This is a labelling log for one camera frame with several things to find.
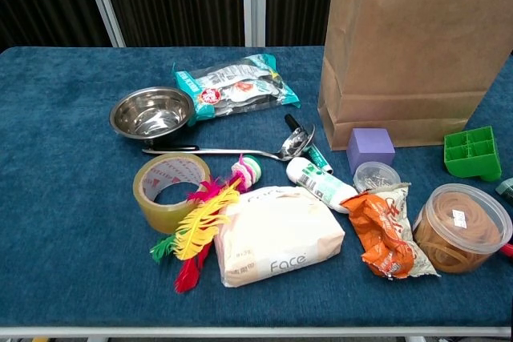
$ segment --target stainless steel bowl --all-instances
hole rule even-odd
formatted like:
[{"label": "stainless steel bowl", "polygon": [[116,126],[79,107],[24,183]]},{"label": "stainless steel bowl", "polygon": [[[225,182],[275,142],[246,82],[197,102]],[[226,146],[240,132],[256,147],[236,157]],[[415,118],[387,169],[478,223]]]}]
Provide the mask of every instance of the stainless steel bowl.
[{"label": "stainless steel bowl", "polygon": [[111,125],[132,139],[154,139],[180,129],[194,113],[189,95],[176,88],[150,87],[132,92],[112,107]]}]

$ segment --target marker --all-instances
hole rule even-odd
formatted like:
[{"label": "marker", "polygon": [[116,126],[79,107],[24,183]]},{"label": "marker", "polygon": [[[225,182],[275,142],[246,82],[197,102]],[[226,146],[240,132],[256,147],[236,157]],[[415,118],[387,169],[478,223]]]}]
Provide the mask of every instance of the marker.
[{"label": "marker", "polygon": [[[294,131],[298,127],[301,127],[296,119],[291,114],[287,114],[285,116],[285,121],[290,127],[290,130]],[[321,154],[319,149],[315,144],[312,143],[312,146],[307,151],[309,157],[311,160],[315,163],[317,167],[319,167],[321,170],[327,172],[328,174],[333,174],[333,168],[329,165],[326,158]]]}]

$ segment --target green plastic tray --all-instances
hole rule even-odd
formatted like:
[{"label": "green plastic tray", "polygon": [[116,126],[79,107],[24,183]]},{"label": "green plastic tray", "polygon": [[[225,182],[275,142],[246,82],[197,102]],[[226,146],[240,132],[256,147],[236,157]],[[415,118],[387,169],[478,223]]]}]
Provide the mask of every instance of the green plastic tray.
[{"label": "green plastic tray", "polygon": [[503,173],[491,126],[446,135],[443,161],[459,178],[479,176],[490,182]]}]

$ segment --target red object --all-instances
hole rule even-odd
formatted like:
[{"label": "red object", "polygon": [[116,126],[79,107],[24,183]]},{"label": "red object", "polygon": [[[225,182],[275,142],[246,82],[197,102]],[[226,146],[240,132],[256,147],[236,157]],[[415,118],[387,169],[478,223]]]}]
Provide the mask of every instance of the red object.
[{"label": "red object", "polygon": [[175,280],[176,292],[188,292],[196,287],[200,280],[200,272],[203,268],[204,261],[210,251],[210,246],[212,246],[212,242],[205,245],[197,256],[184,262]]},{"label": "red object", "polygon": [[200,100],[207,104],[216,104],[221,100],[221,93],[215,88],[205,88],[200,94]]},{"label": "red object", "polygon": [[504,246],[501,247],[500,251],[502,251],[504,254],[506,254],[510,258],[513,258],[513,244],[506,243]]}]

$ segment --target purple foam block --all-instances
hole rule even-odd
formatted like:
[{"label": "purple foam block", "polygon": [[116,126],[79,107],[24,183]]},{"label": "purple foam block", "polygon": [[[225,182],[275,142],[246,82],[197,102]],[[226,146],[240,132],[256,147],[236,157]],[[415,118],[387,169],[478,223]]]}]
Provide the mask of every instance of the purple foam block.
[{"label": "purple foam block", "polygon": [[352,174],[365,162],[391,166],[395,156],[394,145],[385,128],[354,128],[346,152]]}]

